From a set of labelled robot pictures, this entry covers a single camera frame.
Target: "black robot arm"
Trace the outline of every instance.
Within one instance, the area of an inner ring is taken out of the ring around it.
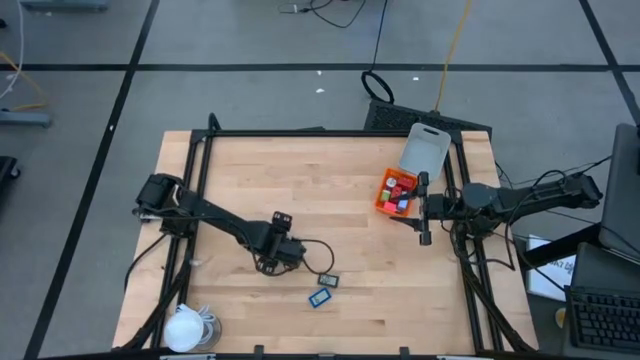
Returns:
[[[418,175],[418,186],[407,197],[419,197],[420,219],[392,217],[421,232],[420,244],[430,245],[428,220],[456,220],[467,224],[473,237],[491,235],[501,223],[511,225],[523,216],[556,207],[591,209],[600,203],[602,193],[593,179],[582,173],[568,175],[560,180],[534,183],[520,189],[494,188],[485,184],[470,183],[461,194],[427,194],[428,175]]]
[[[182,180],[170,175],[149,176],[136,198],[139,217],[163,219],[160,231],[172,236],[187,237],[193,232],[195,220],[203,221],[236,238],[238,244],[254,256],[259,255],[257,270],[273,275],[279,263],[285,269],[300,266],[306,251],[300,240],[288,235],[291,216],[275,212],[272,222],[247,221],[190,191]]]

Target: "black keyboard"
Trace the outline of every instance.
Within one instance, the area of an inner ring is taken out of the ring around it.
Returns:
[[[442,131],[486,131],[491,138],[491,127],[448,118],[436,112],[423,112],[402,106],[372,100],[365,122],[365,130],[410,129],[422,123]]]
[[[640,354],[640,293],[572,287],[566,296],[573,345]]]

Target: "desk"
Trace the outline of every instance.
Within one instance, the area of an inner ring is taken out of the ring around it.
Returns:
[[[189,137],[189,132],[165,133],[156,172],[182,176]],[[463,133],[463,140],[471,180],[497,186],[487,134]],[[292,215],[294,236],[333,247],[332,272],[341,278],[333,298],[312,309],[307,299],[318,289],[316,275],[302,268],[277,278],[258,274],[235,239],[201,225],[199,265],[192,271],[187,304],[195,309],[209,304],[221,319],[222,338],[213,351],[251,353],[262,344],[267,353],[397,354],[400,346],[412,354],[474,353],[449,235],[434,222],[433,245],[421,247],[417,233],[374,209],[381,177],[387,167],[396,167],[404,143],[401,137],[214,138],[205,198],[247,219],[270,221],[275,210]],[[194,171],[197,179],[198,166]],[[144,180],[139,179],[141,186]],[[444,188],[443,175],[429,192]],[[417,206],[412,211],[417,215]],[[136,254],[158,237],[158,228],[158,222],[142,226]],[[129,340],[157,304],[168,247],[168,242],[158,247],[131,274],[114,346]],[[489,238],[484,247],[487,257],[506,259],[503,239]],[[318,269],[329,261],[326,249],[315,244],[308,244],[307,257]],[[495,264],[489,272],[498,307],[537,348],[520,272]],[[490,348],[479,301],[478,307]]]

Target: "orange container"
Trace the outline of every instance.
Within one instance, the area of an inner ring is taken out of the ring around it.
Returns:
[[[393,178],[394,181],[388,182],[388,179],[390,178]],[[410,193],[416,187],[417,184],[418,184],[418,179],[415,176],[409,173],[406,173],[404,171],[400,171],[396,169],[387,169],[387,171],[384,174],[384,177],[382,178],[382,183],[378,188],[378,192],[376,193],[376,200],[375,200],[376,209],[378,211],[381,211],[391,216],[407,217],[409,215],[409,212],[411,211],[411,200],[407,200],[407,204],[406,204],[407,206],[405,209],[398,211],[397,210],[398,205],[401,205],[401,204],[399,204],[397,201],[396,202],[387,201],[387,199],[391,198],[392,196],[395,196],[395,194],[398,194],[398,191],[400,191],[400,193],[402,192]]]

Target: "electronic device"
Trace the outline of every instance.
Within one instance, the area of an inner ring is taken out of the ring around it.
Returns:
[[[313,295],[309,296],[309,302],[314,309],[326,303],[327,301],[329,301],[329,299],[331,299],[331,293],[327,288],[322,288],[319,291],[316,291]]]
[[[329,275],[329,274],[318,275],[318,285],[337,288],[338,282],[340,282],[340,277],[338,276]]]
[[[435,111],[424,112],[386,102],[371,100],[365,121],[365,130],[411,129],[415,123],[422,123],[442,131],[486,131],[491,139],[491,127],[453,119]]]
[[[640,293],[566,287],[574,346],[640,355]]]
[[[611,153],[611,166],[602,212],[602,245],[622,257],[640,260],[640,134],[638,128],[619,124]]]
[[[602,198],[596,183],[583,172],[541,183],[543,178],[544,175],[532,186],[519,189],[494,188],[485,184],[469,183],[462,188],[458,197],[456,191],[450,191],[448,195],[429,195],[427,192],[429,174],[421,172],[418,174],[416,188],[410,194],[396,197],[397,199],[419,197],[420,218],[391,217],[391,219],[409,225],[419,232],[420,245],[425,246],[431,245],[432,241],[429,220],[453,220],[452,228],[449,230],[453,251],[460,261],[471,263],[468,257],[461,255],[461,249],[466,248],[466,241],[482,240],[494,235],[494,230],[501,223],[507,224],[504,236],[506,242],[508,226],[523,216],[555,207],[591,209],[596,207]],[[506,248],[509,260],[513,262],[508,244]],[[513,264],[503,264],[515,270]],[[534,351],[511,327],[493,302],[491,295],[483,289],[480,279],[473,270],[470,267],[468,271],[463,268],[462,276],[485,306],[487,313],[495,320],[511,347],[515,351]]]
[[[136,203],[134,215],[162,218],[160,232],[171,236],[191,235],[194,231],[191,225],[198,220],[233,235],[238,244],[251,253],[256,270],[268,276],[298,268],[306,252],[301,240],[288,235],[291,216],[276,211],[271,223],[244,220],[206,201],[171,175],[150,175]],[[279,265],[284,270],[277,272]]]

